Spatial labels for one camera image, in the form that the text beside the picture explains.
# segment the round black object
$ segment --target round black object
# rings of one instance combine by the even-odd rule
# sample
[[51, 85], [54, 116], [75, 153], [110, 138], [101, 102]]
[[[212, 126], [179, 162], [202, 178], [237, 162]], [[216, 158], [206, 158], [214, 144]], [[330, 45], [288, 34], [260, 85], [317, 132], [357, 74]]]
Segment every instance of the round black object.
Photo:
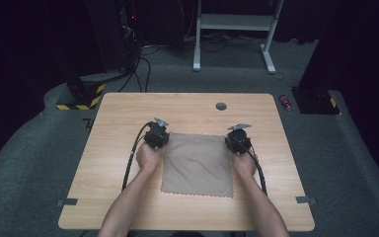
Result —
[[226, 104], [219, 102], [216, 104], [216, 109], [219, 111], [224, 111], [227, 109], [227, 106], [226, 106]]

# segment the cloth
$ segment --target cloth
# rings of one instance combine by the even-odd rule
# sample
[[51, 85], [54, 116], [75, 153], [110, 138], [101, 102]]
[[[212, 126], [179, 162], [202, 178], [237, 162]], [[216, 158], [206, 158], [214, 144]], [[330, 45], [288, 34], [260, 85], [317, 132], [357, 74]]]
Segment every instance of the cloth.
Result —
[[170, 133], [164, 157], [162, 192], [233, 197], [224, 136]]

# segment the metal bracket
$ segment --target metal bracket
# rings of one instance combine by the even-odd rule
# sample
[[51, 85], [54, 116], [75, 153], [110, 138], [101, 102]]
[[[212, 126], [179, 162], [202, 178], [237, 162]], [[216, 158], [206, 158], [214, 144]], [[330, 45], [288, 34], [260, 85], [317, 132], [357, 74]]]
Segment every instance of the metal bracket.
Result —
[[236, 124], [234, 126], [227, 128], [227, 129], [228, 130], [238, 130], [238, 129], [243, 129], [243, 128], [250, 127], [250, 126], [252, 126], [252, 125], [248, 124], [248, 123], [239, 123], [239, 124]]
[[309, 203], [309, 205], [314, 205], [318, 203], [315, 198], [307, 196], [296, 197], [296, 200], [297, 203]]
[[64, 205], [76, 205], [76, 203], [78, 203], [77, 198], [67, 198], [65, 200], [59, 200], [56, 206], [62, 207]]

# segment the black stand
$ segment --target black stand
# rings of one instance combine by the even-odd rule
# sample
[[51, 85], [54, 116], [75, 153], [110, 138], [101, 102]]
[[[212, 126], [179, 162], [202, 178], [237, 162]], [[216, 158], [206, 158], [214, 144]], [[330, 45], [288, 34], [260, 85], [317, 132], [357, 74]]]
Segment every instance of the black stand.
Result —
[[329, 93], [313, 95], [311, 91], [301, 91], [297, 87], [292, 87], [291, 92], [301, 114], [339, 115], [341, 113], [337, 103]]
[[340, 21], [328, 23], [298, 87], [291, 88], [301, 114], [341, 113], [337, 103], [328, 93], [339, 77], [337, 69], [343, 67], [343, 62], [348, 60], [344, 51], [337, 47], [342, 42], [342, 37], [334, 34], [341, 28], [340, 24]]
[[64, 88], [58, 101], [57, 108], [66, 110], [91, 110], [101, 99], [105, 84], [85, 85], [83, 82]]

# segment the black cable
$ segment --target black cable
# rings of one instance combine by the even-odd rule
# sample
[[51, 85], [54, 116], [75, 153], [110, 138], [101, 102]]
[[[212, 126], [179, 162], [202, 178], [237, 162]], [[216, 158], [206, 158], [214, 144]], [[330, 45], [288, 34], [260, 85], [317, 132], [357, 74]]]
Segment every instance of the black cable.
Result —
[[206, 49], [205, 47], [200, 46], [200, 48], [202, 50], [207, 51], [207, 52], [218, 52], [218, 51], [221, 51], [227, 45], [227, 40], [223, 37], [223, 35], [221, 35], [221, 38], [219, 38], [219, 39], [208, 39], [208, 42], [210, 42], [210, 43], [223, 43], [223, 45], [221, 47], [219, 47], [218, 49], [215, 49], [215, 50]]
[[242, 145], [242, 143], [240, 141], [238, 141], [238, 139], [236, 139], [236, 137], [232, 136], [232, 139], [234, 141], [236, 141], [240, 146], [242, 146], [246, 152], [248, 152], [248, 154], [251, 156], [251, 158], [254, 160], [255, 162], [255, 165], [257, 166], [257, 169], [258, 169], [258, 173], [260, 175], [260, 181], [261, 181], [261, 187], [263, 188], [263, 192], [265, 193], [265, 195], [267, 196], [267, 191], [266, 191], [266, 185], [265, 185], [265, 176], [264, 176], [264, 172], [263, 172], [263, 168], [261, 167], [260, 165], [260, 162], [258, 161], [257, 159], [257, 155], [255, 154], [255, 149], [254, 147], [252, 146], [252, 149], [254, 150], [254, 154], [252, 154], [249, 149], [247, 149], [244, 145]]
[[81, 235], [79, 235], [79, 237], [84, 237], [86, 235], [86, 233], [88, 233], [89, 230], [84, 230], [84, 232], [81, 233]]
[[143, 48], [149, 48], [149, 47], [152, 47], [152, 46], [156, 46], [156, 49], [153, 50], [153, 51], [151, 51], [151, 52], [141, 53], [141, 55], [143, 55], [143, 56], [145, 56], [145, 55], [150, 55], [150, 54], [153, 54], [153, 53], [159, 51], [159, 49], [160, 49], [159, 44], [155, 44], [155, 45], [151, 45], [151, 46], [145, 46], [145, 47], [143, 47]]
[[147, 77], [146, 77], [146, 85], [144, 87], [144, 92], [147, 92], [147, 85], [149, 84], [149, 76], [150, 76], [150, 71], [152, 70], [152, 67], [150, 66], [149, 60], [147, 60], [144, 57], [140, 57], [140, 59], [144, 60], [147, 62], [147, 65], [149, 66], [149, 71], [147, 72]]
[[118, 90], [119, 92], [122, 91], [122, 89], [124, 89], [124, 87], [127, 85], [128, 81], [130, 80], [130, 78], [133, 76], [134, 73], [130, 73], [130, 75], [128, 76], [127, 80], [125, 81], [124, 85], [122, 85], [122, 87]]
[[140, 141], [140, 139], [143, 138], [143, 137], [140, 137], [141, 132], [143, 132], [146, 126], [150, 126], [151, 123], [152, 121], [149, 121], [141, 127], [140, 131], [137, 134], [136, 140], [134, 141], [133, 147], [131, 148], [130, 157], [128, 158], [127, 168], [125, 169], [124, 179], [122, 181], [122, 188], [121, 188], [122, 191], [127, 187], [128, 174], [130, 173], [131, 163], [133, 161], [133, 156], [134, 156], [134, 152], [136, 151], [137, 144]]

